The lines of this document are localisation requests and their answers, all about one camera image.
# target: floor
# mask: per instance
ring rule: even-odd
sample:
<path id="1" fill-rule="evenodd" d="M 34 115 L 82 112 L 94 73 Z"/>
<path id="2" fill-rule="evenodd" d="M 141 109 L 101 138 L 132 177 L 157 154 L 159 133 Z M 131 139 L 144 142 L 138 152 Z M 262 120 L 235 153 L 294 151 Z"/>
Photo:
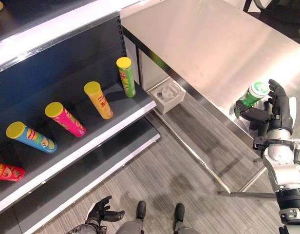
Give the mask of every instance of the floor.
<path id="1" fill-rule="evenodd" d="M 92 203 L 112 195 L 111 208 L 124 210 L 124 218 L 104 223 L 113 234 L 125 221 L 133 220 L 138 201 L 147 203 L 146 234 L 171 234 L 174 206 L 186 207 L 185 225 L 201 234 L 278 234 L 281 225 L 275 201 L 219 196 L 221 188 L 152 114 L 149 121 L 162 138 L 113 174 L 79 201 L 39 229 L 37 234 L 64 234 L 84 223 Z M 234 191 L 261 163 L 249 148 L 195 100 L 185 100 L 164 118 Z M 267 174 L 249 192 L 271 192 Z"/>

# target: robotic arm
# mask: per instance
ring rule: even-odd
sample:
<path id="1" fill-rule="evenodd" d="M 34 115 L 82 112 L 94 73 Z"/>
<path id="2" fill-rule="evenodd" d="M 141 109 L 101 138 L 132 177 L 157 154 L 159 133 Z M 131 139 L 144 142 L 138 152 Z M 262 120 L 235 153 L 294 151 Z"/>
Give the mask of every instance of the robotic arm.
<path id="1" fill-rule="evenodd" d="M 243 118 L 258 124 L 269 124 L 267 137 L 255 137 L 253 149 L 261 151 L 277 197 L 281 221 L 286 225 L 279 228 L 280 234 L 300 233 L 300 172 L 296 169 L 296 164 L 300 164 L 297 160 L 300 139 L 291 139 L 292 107 L 285 90 L 272 79 L 269 80 L 269 88 L 271 98 L 268 103 L 272 104 L 272 114 L 248 108 L 242 101 L 237 101 L 236 107 Z"/>

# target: green pringles can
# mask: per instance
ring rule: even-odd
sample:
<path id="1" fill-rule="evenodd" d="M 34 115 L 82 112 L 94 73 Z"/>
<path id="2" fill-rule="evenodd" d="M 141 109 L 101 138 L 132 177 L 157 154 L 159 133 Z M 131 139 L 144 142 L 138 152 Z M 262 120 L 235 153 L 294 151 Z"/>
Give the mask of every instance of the green pringles can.
<path id="1" fill-rule="evenodd" d="M 127 97 L 132 98 L 136 95 L 134 77 L 131 70 L 131 59 L 121 57 L 116 61 L 122 80 L 124 92 Z"/>
<path id="2" fill-rule="evenodd" d="M 264 98 L 269 92 L 270 89 L 268 87 L 268 84 L 261 81 L 256 81 L 251 86 L 249 86 L 246 93 L 241 98 L 239 98 L 239 100 L 241 100 L 244 105 L 250 108 L 254 105 L 255 102 Z M 236 117 L 239 117 L 240 113 L 237 111 L 236 107 L 234 108 L 234 113 Z"/>

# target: can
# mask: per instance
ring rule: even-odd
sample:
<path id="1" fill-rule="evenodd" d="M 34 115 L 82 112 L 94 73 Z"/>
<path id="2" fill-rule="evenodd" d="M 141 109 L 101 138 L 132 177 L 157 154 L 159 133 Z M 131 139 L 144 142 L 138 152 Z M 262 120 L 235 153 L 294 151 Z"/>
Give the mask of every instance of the can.
<path id="1" fill-rule="evenodd" d="M 85 84 L 84 92 L 88 95 L 101 117 L 110 119 L 113 116 L 113 111 L 106 100 L 106 97 L 101 91 L 100 84 L 96 81 L 91 81 Z"/>
<path id="2" fill-rule="evenodd" d="M 0 163 L 0 179 L 18 182 L 24 177 L 25 170 L 20 167 Z"/>
<path id="3" fill-rule="evenodd" d="M 41 133 L 28 128 L 22 122 L 13 122 L 6 129 L 6 135 L 48 154 L 55 152 L 57 144 Z"/>
<path id="4" fill-rule="evenodd" d="M 60 102 L 48 104 L 45 114 L 76 137 L 82 137 L 86 133 L 85 127 Z"/>
<path id="5" fill-rule="evenodd" d="M 256 81 L 249 86 L 247 92 L 240 98 L 240 100 L 247 107 L 252 107 L 255 102 L 264 98 L 269 92 L 268 84 Z"/>
<path id="6" fill-rule="evenodd" d="M 135 81 L 132 75 L 131 59 L 128 57 L 121 57 L 116 61 L 120 77 L 122 80 L 124 92 L 127 97 L 132 98 L 136 95 Z"/>

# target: shelf edge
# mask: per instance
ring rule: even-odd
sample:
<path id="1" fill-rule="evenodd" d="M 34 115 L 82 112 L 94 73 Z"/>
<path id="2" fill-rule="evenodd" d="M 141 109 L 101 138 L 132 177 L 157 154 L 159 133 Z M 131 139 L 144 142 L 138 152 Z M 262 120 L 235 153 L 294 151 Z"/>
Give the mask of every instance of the shelf edge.
<path id="1" fill-rule="evenodd" d="M 9 196 L 5 197 L 3 200 L 0 201 L 0 213 L 6 208 L 8 208 L 10 205 L 14 204 L 14 202 L 16 202 L 19 199 L 19 197 L 23 197 L 27 193 L 31 193 L 31 191 L 34 188 L 38 187 L 40 184 L 46 183 L 46 180 L 51 178 L 52 175 L 56 174 L 57 172 L 61 171 L 63 168 L 75 162 L 78 158 L 86 154 L 88 151 L 90 151 L 97 145 L 103 143 L 105 140 L 109 139 L 110 137 L 118 133 L 120 130 L 124 129 L 129 124 L 133 123 L 134 121 L 142 117 L 144 114 L 149 112 L 155 106 L 156 106 L 155 102 L 151 101 L 150 103 L 143 106 L 132 115 L 128 116 L 118 124 L 114 125 L 109 130 L 105 131 L 103 134 L 95 137 L 90 142 L 88 142 L 87 144 L 83 145 L 82 147 L 74 151 L 72 154 L 66 156 L 63 160 L 59 161 L 52 167 L 48 168 L 46 171 L 42 172 L 41 174 L 33 178 L 29 183 L 15 190 Z"/>
<path id="2" fill-rule="evenodd" d="M 81 198 L 83 195 L 85 195 L 88 191 L 90 191 L 92 188 L 94 188 L 96 185 L 98 185 L 100 182 L 102 182 L 104 179 L 106 179 L 108 176 L 110 176 L 112 173 L 114 173 L 116 170 L 124 166 L 127 162 L 129 162 L 132 158 L 134 158 L 136 155 L 138 155 L 140 152 L 142 152 L 144 149 L 149 147 L 151 144 L 153 144 L 156 140 L 160 138 L 160 134 L 156 134 L 152 139 L 148 140 L 146 143 L 141 145 L 138 149 L 133 151 L 131 154 L 129 154 L 126 158 L 119 161 L 117 164 L 115 164 L 113 167 L 111 167 L 109 170 L 107 170 L 104 174 L 102 174 L 100 177 L 98 177 L 96 180 L 94 180 L 92 183 L 87 185 L 84 189 L 79 191 L 77 194 L 75 194 L 73 197 L 69 198 L 65 203 L 58 206 L 54 211 L 49 213 L 46 217 L 44 217 L 41 221 L 39 221 L 37 224 L 32 226 L 30 229 L 28 229 L 23 234 L 32 234 L 37 229 L 42 227 L 44 224 L 46 224 L 48 221 L 50 221 L 52 218 L 54 218 L 57 214 L 62 212 L 64 209 L 66 209 L 68 206 L 73 204 L 75 201 L 77 201 L 79 198 Z"/>

